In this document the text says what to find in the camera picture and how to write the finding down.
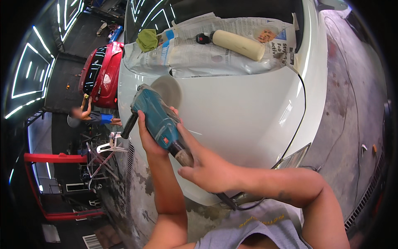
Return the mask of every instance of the blue shorts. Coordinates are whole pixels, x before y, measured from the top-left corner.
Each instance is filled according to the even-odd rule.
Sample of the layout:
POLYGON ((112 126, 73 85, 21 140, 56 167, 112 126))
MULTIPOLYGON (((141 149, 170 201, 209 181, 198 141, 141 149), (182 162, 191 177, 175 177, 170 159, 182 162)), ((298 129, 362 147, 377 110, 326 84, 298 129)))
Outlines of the blue shorts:
POLYGON ((99 125, 110 124, 110 123, 112 123, 111 119, 113 118, 113 115, 101 113, 101 118, 102 118, 101 123, 99 125))

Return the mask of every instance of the car key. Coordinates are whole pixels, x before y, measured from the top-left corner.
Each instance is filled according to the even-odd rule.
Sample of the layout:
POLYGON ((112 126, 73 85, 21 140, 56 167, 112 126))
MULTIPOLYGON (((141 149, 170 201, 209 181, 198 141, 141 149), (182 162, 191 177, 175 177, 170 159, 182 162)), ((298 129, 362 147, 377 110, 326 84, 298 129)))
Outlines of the car key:
POLYGON ((188 40, 195 40, 199 44, 210 43, 209 33, 200 33, 193 38, 188 38, 188 40))

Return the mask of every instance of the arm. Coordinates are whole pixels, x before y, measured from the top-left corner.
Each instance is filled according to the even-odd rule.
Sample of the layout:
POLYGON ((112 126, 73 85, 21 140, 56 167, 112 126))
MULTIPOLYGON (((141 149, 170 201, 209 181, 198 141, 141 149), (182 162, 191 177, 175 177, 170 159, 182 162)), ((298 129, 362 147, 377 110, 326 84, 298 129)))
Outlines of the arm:
POLYGON ((349 248, 339 202, 317 172, 239 168, 236 173, 250 176, 237 177, 243 191, 302 208, 302 237, 313 248, 349 248))
POLYGON ((89 99, 88 99, 88 107, 87 107, 87 111, 85 111, 85 112, 83 112, 82 113, 82 119, 83 120, 86 120, 87 119, 87 117, 90 115, 90 113, 91 113, 91 101, 93 100, 93 98, 92 97, 90 97, 89 99))
POLYGON ((343 215, 333 190, 308 169, 252 169, 226 162, 203 147, 182 125, 177 128, 194 157, 178 173, 208 192, 240 190, 303 209, 302 236, 313 248, 349 248, 343 215))
POLYGON ((86 95, 87 95, 87 94, 84 94, 84 95, 83 95, 82 105, 80 106, 80 108, 81 108, 82 110, 84 109, 84 106, 86 105, 86 95))
POLYGON ((138 111, 142 146, 146 151, 155 190, 158 212, 153 233, 145 248, 170 249, 187 243, 187 212, 184 195, 174 175, 168 151, 160 147, 145 126, 145 115, 138 111))

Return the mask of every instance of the windshield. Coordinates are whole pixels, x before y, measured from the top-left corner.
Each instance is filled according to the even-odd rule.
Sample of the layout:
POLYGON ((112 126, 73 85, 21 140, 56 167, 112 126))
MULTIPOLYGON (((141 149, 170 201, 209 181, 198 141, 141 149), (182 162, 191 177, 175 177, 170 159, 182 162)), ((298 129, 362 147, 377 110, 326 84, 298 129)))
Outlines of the windshield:
POLYGON ((300 48, 303 32, 303 10, 301 0, 131 0, 127 3, 125 44, 135 42, 142 29, 155 29, 157 34, 175 24, 209 12, 220 18, 264 17, 293 23, 296 13, 299 30, 296 31, 297 47, 300 48))
POLYGON ((102 66, 103 59, 105 58, 105 53, 106 46, 99 47, 95 51, 95 54, 89 65, 86 78, 84 79, 83 92, 85 94, 90 94, 93 90, 94 84, 102 66))

